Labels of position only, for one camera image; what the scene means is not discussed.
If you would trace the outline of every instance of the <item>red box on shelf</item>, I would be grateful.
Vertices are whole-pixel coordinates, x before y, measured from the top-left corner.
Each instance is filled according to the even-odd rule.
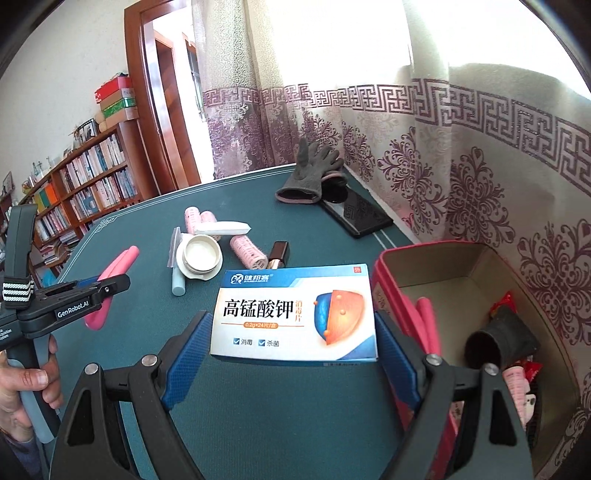
[[[107,83],[104,83],[97,91],[95,91],[95,101],[96,103],[101,103],[101,101],[105,100],[109,95],[113,95],[117,90],[131,87],[133,87],[131,78],[122,76],[115,77]]]

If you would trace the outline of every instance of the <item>door frame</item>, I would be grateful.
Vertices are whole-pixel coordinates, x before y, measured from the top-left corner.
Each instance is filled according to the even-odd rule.
[[[162,193],[174,192],[190,184],[168,115],[151,22],[189,5],[189,0],[139,0],[124,13],[125,50],[129,76],[134,83],[138,122]]]

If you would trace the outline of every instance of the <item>hand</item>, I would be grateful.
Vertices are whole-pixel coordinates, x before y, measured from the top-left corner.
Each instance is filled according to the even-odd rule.
[[[57,365],[57,342],[49,338],[49,361],[41,369],[22,369],[8,365],[6,352],[0,353],[0,427],[18,442],[33,438],[33,426],[21,403],[21,390],[41,391],[51,408],[64,403],[60,369]]]

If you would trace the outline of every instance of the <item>medicine box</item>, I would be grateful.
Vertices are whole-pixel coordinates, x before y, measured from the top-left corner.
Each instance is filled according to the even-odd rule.
[[[376,361],[367,265],[227,271],[210,353],[278,363]]]

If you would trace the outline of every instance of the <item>curtain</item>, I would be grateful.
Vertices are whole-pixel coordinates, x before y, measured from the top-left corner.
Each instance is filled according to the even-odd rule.
[[[337,148],[414,241],[519,272],[591,417],[591,94],[519,0],[193,0],[217,178]]]

